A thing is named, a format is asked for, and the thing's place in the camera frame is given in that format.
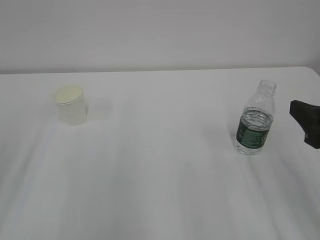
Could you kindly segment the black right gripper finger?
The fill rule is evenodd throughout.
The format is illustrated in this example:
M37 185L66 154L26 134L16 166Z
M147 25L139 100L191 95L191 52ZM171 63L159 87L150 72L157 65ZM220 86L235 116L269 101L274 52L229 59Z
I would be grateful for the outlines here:
M320 107L299 100L290 102L289 114L304 131L304 142L315 149L320 148Z

